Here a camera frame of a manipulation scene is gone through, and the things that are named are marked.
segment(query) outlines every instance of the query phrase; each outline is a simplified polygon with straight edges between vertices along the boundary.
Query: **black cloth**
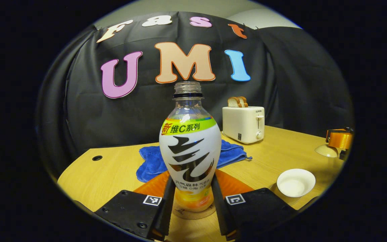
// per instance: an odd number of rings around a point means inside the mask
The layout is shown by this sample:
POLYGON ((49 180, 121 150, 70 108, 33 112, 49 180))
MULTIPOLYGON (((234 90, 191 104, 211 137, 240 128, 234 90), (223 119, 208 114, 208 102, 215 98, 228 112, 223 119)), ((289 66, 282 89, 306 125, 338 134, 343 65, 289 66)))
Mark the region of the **black cloth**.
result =
MULTIPOLYGON (((114 24, 129 19, 115 19, 114 24)), ((206 44, 213 81, 200 82, 203 107, 222 129, 222 107, 231 96, 244 96, 249 106, 265 108, 265 124, 325 136, 327 129, 353 127, 346 84, 327 52, 302 29, 250 29, 233 21, 192 12, 160 12, 133 18, 112 38, 96 43, 107 28, 85 30, 60 54, 44 80, 37 109, 41 145, 57 163, 57 173, 86 150, 158 141, 160 127, 174 108, 174 84, 159 84, 160 51, 156 43, 175 42, 185 54, 194 44, 206 44), (170 15, 169 25, 141 26, 148 18, 170 15), (206 17, 211 28, 194 27, 190 17, 206 17), (247 39, 228 24, 244 29, 247 39), (232 80, 232 64, 224 51, 243 53, 250 81, 232 80), (101 66, 118 59, 114 80, 126 81, 123 57, 142 51, 138 82, 122 98, 103 94, 101 66)), ((195 81, 192 73, 187 81, 195 81)))

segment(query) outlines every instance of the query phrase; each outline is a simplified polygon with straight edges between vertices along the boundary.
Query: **wooden table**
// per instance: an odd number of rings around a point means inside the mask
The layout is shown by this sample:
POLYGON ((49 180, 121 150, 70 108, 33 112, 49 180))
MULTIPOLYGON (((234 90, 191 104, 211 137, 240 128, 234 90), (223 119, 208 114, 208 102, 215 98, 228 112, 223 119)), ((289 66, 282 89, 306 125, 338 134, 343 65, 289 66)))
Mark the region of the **wooden table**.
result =
MULTIPOLYGON (((325 144, 324 137, 312 136, 290 130, 265 126, 264 139, 254 144, 241 144, 222 136, 232 144, 244 146, 252 160, 230 164, 220 170, 239 179, 254 189, 275 187, 278 176, 288 169, 306 169, 316 177, 316 185, 307 195, 289 205, 299 209, 312 198, 320 196, 338 176, 344 161, 329 158, 315 152, 316 147, 325 144)), ((58 185, 73 200, 84 204, 92 211, 101 208, 121 190, 135 190, 143 182, 138 181, 135 172, 144 162, 138 150, 142 147, 157 146, 158 143, 90 149, 74 161, 58 179, 58 185), (99 161, 92 158, 101 155, 99 161)), ((171 216, 170 232, 166 239, 171 242, 226 241, 220 235, 216 213, 211 216, 185 220, 171 216)))

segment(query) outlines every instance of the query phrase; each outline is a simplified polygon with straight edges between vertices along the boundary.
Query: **green label band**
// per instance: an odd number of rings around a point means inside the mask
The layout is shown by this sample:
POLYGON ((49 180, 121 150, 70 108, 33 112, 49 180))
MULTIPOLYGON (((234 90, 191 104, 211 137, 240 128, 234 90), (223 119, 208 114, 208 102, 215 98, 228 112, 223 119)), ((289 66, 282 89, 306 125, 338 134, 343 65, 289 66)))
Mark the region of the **green label band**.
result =
POLYGON ((211 128, 215 124, 216 121, 213 119, 213 117, 190 119, 186 121, 167 118, 162 124, 161 135, 195 133, 201 130, 211 128))

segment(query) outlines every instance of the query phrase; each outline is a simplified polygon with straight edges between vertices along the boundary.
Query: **toaster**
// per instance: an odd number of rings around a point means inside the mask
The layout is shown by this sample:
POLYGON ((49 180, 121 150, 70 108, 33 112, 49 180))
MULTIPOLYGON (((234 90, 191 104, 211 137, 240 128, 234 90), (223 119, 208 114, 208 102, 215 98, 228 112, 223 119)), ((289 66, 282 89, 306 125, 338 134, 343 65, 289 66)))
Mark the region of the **toaster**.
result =
POLYGON ((222 133, 244 144, 264 139, 265 112, 263 107, 222 108, 222 133))

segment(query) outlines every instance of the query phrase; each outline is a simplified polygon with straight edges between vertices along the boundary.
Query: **blue cloth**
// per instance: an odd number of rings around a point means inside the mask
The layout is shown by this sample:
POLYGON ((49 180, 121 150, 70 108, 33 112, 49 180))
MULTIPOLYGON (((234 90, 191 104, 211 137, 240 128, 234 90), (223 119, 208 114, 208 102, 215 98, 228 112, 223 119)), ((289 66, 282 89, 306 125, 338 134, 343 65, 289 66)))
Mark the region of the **blue cloth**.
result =
MULTIPOLYGON (((159 147, 143 147, 139 150, 144 163, 137 170, 137 179, 141 182, 148 182, 157 175, 165 172, 165 166, 159 147)), ((222 140, 221 153, 217 168, 222 168, 226 165, 242 161, 244 159, 252 159, 247 157, 244 147, 236 144, 231 144, 222 140)))

